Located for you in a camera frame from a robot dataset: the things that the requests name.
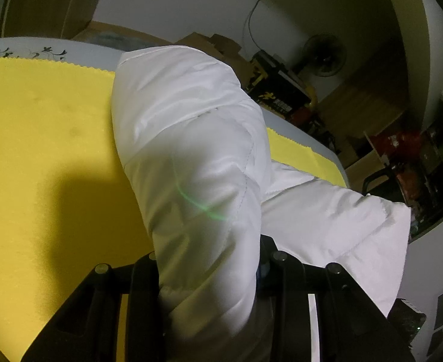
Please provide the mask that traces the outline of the white puffer jacket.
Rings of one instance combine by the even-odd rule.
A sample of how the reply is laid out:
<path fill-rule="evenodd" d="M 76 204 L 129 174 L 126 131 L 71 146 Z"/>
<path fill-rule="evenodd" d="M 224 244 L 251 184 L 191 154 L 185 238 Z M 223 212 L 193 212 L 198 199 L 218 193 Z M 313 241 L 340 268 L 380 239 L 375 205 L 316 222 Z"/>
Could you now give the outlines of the white puffer jacket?
<path fill-rule="evenodd" d="M 298 263 L 339 263 L 377 312 L 339 354 L 374 361 L 410 231 L 404 204 L 365 196 L 271 158 L 259 106 L 234 71 L 185 46 L 121 56 L 115 145 L 154 244 L 177 361 L 265 361 L 273 315 L 256 293 L 260 242 Z"/>

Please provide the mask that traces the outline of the yellow table cloth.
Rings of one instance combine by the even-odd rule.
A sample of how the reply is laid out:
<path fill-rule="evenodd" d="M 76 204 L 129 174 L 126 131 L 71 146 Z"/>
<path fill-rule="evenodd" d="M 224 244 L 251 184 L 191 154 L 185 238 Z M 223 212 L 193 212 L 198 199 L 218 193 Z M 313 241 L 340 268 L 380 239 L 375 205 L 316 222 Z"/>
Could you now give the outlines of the yellow table cloth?
<path fill-rule="evenodd" d="M 339 186 L 326 154 L 291 143 L 262 116 L 234 71 L 202 52 L 160 48 L 115 71 L 0 57 L 0 350 L 18 361 L 99 262 L 125 265 L 159 245 L 138 191 L 228 222 L 216 192 L 197 188 L 209 159 L 242 195 L 267 187 L 271 161 Z"/>

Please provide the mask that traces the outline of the black yellow box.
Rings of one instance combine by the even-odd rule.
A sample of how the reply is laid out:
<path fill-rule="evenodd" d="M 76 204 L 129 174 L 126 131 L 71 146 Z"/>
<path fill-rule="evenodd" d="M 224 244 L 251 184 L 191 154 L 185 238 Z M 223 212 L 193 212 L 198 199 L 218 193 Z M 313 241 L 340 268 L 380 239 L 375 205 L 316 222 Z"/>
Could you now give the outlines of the black yellow box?
<path fill-rule="evenodd" d="M 311 112 L 316 107 L 316 95 L 311 94 L 308 86 L 273 56 L 260 50 L 251 63 L 253 76 L 245 91 L 260 106 L 284 119 L 291 119 L 304 109 Z"/>

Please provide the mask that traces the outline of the black standing fan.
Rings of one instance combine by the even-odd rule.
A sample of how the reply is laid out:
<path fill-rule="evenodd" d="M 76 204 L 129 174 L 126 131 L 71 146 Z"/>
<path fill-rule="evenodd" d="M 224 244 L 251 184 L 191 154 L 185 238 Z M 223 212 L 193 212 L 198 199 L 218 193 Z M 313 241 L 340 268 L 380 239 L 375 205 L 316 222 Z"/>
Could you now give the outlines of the black standing fan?
<path fill-rule="evenodd" d="M 336 75 L 347 61 L 345 46 L 332 34 L 323 33 L 310 37 L 302 51 L 303 67 L 319 77 Z"/>

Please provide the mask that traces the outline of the brown cardboard box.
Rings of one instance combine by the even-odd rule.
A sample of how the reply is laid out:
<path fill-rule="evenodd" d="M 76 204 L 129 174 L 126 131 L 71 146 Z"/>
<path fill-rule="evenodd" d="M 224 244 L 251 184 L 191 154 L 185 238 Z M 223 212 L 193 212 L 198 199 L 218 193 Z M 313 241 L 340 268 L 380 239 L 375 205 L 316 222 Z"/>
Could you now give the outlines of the brown cardboard box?
<path fill-rule="evenodd" d="M 193 47 L 232 67 L 241 87 L 245 88 L 253 76 L 253 66 L 240 55 L 241 46 L 234 40 L 215 33 L 211 37 L 191 33 L 176 41 L 177 45 Z"/>

